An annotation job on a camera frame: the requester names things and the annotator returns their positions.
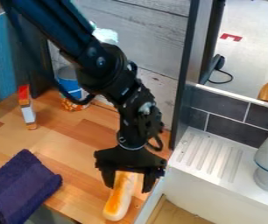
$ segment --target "wooden table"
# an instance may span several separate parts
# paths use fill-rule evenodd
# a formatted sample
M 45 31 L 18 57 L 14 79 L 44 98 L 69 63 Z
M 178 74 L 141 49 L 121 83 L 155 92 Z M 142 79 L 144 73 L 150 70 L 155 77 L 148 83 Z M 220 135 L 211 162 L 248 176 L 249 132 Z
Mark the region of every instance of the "wooden table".
M 94 151 L 116 145 L 118 113 L 95 103 L 81 112 L 61 108 L 59 93 L 51 90 L 34 101 L 39 128 L 27 130 L 14 94 L 0 102 L 0 166 L 22 149 L 34 153 L 44 165 L 63 178 L 63 186 L 46 205 L 80 223 L 111 223 L 102 217 L 110 189 L 95 168 Z M 167 158 L 169 132 L 162 135 Z M 119 223 L 132 223 L 147 194 L 141 192 L 142 177 L 127 215 Z

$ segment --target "baguette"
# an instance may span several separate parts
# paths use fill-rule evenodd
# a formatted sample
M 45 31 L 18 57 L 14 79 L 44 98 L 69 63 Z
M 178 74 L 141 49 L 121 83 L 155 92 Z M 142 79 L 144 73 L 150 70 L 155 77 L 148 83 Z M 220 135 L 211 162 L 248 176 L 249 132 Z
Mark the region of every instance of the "baguette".
M 137 179 L 136 173 L 116 172 L 114 189 L 102 212 L 105 219 L 119 221 L 127 214 Z

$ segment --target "purple towel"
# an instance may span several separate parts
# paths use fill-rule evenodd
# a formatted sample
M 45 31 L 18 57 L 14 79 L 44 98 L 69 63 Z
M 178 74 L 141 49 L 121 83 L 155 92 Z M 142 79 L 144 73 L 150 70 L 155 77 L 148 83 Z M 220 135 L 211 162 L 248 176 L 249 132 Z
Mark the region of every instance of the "purple towel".
M 20 151 L 0 168 L 0 221 L 24 223 L 62 184 L 28 150 Z

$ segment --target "gray wall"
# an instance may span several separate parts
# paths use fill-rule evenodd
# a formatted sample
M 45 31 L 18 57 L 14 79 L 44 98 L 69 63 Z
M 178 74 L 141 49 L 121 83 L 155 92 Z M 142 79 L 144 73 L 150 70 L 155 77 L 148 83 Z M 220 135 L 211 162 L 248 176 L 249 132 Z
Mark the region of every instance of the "gray wall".
M 190 0 L 74 0 L 141 68 L 179 78 Z

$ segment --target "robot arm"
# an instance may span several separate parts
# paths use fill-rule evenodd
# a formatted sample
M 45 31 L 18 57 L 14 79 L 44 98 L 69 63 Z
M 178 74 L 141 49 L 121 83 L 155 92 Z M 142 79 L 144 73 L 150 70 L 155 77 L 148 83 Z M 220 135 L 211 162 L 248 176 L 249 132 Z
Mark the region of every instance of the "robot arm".
M 104 95 L 117 108 L 118 146 L 95 152 L 95 166 L 105 185 L 113 187 L 116 171 L 139 172 L 145 175 L 143 193 L 149 192 L 164 175 L 166 161 L 145 146 L 162 150 L 163 123 L 154 96 L 137 78 L 136 64 L 117 46 L 100 43 L 92 35 L 92 25 L 70 0 L 0 0 L 0 4 L 9 17 L 14 12 L 23 15 L 58 46 L 75 65 L 79 85 L 91 93 L 86 101 L 77 101 L 56 84 L 63 95 L 78 104 L 87 103 L 92 95 Z M 158 146 L 149 143 L 151 138 Z

